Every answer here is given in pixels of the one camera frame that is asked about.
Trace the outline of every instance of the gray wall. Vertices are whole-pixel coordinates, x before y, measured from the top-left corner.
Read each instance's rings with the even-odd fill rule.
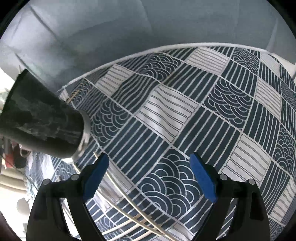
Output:
[[[0,67],[55,91],[102,64],[163,45],[226,42],[296,62],[296,39],[266,0],[31,0],[0,40]]]

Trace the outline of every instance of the black cylindrical cup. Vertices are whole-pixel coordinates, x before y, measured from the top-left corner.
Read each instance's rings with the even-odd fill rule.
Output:
[[[90,120],[42,85],[28,70],[18,75],[0,114],[0,134],[31,150],[78,159]]]

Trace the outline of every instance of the metal screw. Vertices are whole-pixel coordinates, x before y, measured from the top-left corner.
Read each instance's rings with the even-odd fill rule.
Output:
[[[76,181],[78,178],[79,178],[79,175],[78,175],[78,174],[73,174],[73,175],[71,176],[71,180],[72,180],[72,181]]]
[[[249,184],[255,185],[255,181],[253,179],[249,179]]]
[[[49,184],[50,183],[50,179],[45,179],[44,181],[43,181],[43,184],[44,185],[47,185],[47,184]]]
[[[227,176],[225,174],[221,174],[220,179],[225,181],[225,180],[227,180]]]

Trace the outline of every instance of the blue and white fabric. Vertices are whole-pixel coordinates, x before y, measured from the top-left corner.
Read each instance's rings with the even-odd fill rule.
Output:
[[[268,52],[229,45],[152,50],[98,68],[58,95],[66,100],[77,91],[70,104],[91,118],[91,140],[78,167],[93,163],[93,152],[107,153],[116,181],[177,239],[191,240],[212,205],[189,166],[195,151],[233,180],[256,181],[272,240],[290,220],[296,209],[296,87]],[[38,161],[33,163],[36,169]],[[52,166],[52,180],[74,173],[58,158],[52,157]],[[37,186],[44,175],[39,170]],[[138,214],[107,177],[100,190],[127,213]],[[229,229],[235,202],[219,237]],[[102,232],[127,221],[99,197],[87,207]],[[120,240],[141,235],[165,240],[141,227]]]

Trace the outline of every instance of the blue gripper pad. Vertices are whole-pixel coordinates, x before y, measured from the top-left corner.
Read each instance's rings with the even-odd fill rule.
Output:
[[[189,163],[205,198],[209,199],[212,203],[215,203],[217,201],[215,183],[208,175],[203,160],[199,156],[191,154]]]
[[[87,202],[87,200],[94,197],[107,169],[109,166],[109,157],[107,154],[102,154],[98,157],[95,165],[92,170],[91,175],[87,179],[83,189],[83,200]]]

